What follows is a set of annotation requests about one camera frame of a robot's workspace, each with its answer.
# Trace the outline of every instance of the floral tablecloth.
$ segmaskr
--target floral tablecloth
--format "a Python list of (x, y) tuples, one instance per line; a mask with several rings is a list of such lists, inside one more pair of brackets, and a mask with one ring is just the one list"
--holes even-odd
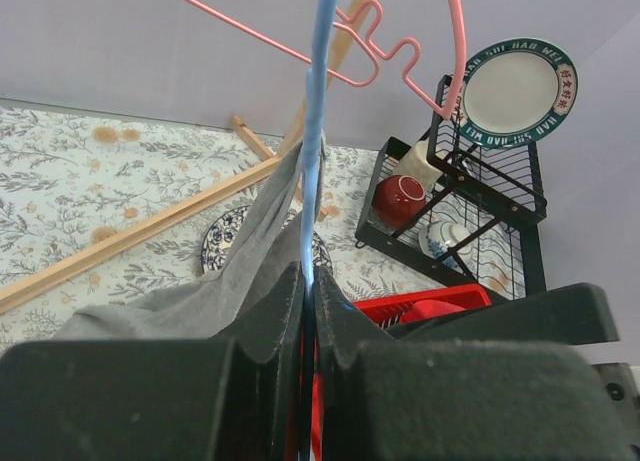
[[(263, 139), (272, 148), (279, 142)], [(329, 216), (316, 231), (344, 293), (358, 300), (439, 286), (371, 248), (355, 248), (376, 153), (329, 147), (328, 154)], [(0, 284), (50, 266), (258, 162), (225, 131), (0, 107)], [(0, 315), (0, 350), (50, 337), (83, 306), (126, 303), (199, 276), (208, 227), (226, 211), (250, 204), (259, 188)], [(293, 208), (300, 207), (294, 201)]]

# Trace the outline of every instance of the plate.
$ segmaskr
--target plate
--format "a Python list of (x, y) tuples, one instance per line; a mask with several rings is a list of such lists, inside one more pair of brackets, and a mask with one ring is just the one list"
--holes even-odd
[[(205, 273), (222, 269), (224, 261), (227, 259), (227, 252), (233, 240), (236, 238), (250, 207), (250, 205), (246, 205), (231, 209), (211, 225), (202, 242), (202, 251), (200, 254), (202, 269)], [(295, 216), (295, 212), (289, 211), (282, 227), (289, 224)], [(326, 266), (329, 268), (329, 271), (331, 271), (331, 274), (333, 274), (329, 251), (317, 233), (313, 233), (312, 250), (315, 265)]]
[(510, 39), (467, 62), (455, 122), (484, 148), (535, 143), (562, 124), (577, 93), (576, 68), (564, 51), (539, 39)]

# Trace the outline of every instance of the red basket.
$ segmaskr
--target red basket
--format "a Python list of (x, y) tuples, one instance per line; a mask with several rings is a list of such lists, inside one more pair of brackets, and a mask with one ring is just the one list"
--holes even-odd
[(444, 289), (432, 289), (418, 293), (398, 294), (384, 298), (357, 301), (355, 306), (381, 328), (388, 328), (400, 321), (411, 307), (420, 301), (438, 300), (463, 309), (490, 306), (487, 292), (479, 284), (465, 284)]

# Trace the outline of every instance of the green rimmed plate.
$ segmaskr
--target green rimmed plate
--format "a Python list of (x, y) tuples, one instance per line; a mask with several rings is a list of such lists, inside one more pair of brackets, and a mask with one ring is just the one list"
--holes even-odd
[(467, 62), (453, 118), (469, 141), (513, 148), (553, 132), (577, 93), (576, 68), (563, 50), (539, 39), (509, 39)]

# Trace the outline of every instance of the wall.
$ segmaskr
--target wall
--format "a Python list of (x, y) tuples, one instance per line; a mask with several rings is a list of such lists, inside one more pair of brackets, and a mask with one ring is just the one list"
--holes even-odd
[[(203, 0), (308, 51), (316, 0)], [(350, 0), (340, 0), (347, 6)], [(435, 94), (453, 52), (445, 0), (381, 0), (376, 41), (424, 48), (414, 79)], [(469, 55), (515, 36), (548, 39), (581, 62), (623, 26), (636, 0), (463, 0)], [(0, 97), (157, 119), (226, 126), (239, 113), (259, 132), (283, 133), (303, 95), (305, 66), (180, 0), (0, 0)], [(364, 55), (344, 72), (367, 77)], [(335, 83), (327, 132), (340, 145), (379, 147), (416, 138), (430, 117), (400, 80), (409, 54), (374, 85)]]
[(574, 111), (540, 146), (549, 201), (540, 226), (550, 287), (589, 281), (609, 297), (620, 343), (581, 351), (640, 365), (640, 14), (579, 66)]

